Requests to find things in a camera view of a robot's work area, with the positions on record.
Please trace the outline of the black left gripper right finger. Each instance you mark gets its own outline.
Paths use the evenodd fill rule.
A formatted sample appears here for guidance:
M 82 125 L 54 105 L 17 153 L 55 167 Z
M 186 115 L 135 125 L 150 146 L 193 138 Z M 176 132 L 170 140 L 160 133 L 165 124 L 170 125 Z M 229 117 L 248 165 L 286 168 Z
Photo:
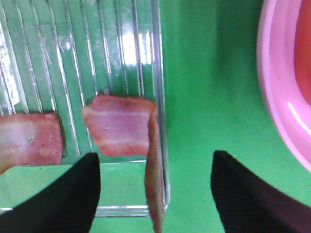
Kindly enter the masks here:
M 224 150 L 213 154 L 211 192 L 227 233 L 309 233 L 311 208 L 291 198 Z

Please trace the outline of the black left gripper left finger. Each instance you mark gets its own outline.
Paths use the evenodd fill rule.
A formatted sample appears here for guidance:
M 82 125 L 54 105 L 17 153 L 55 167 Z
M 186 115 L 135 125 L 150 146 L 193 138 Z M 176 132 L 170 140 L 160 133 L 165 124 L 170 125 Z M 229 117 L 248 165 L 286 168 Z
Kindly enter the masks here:
M 87 153 L 45 189 L 0 216 L 2 233 L 87 233 L 101 192 L 99 158 Z

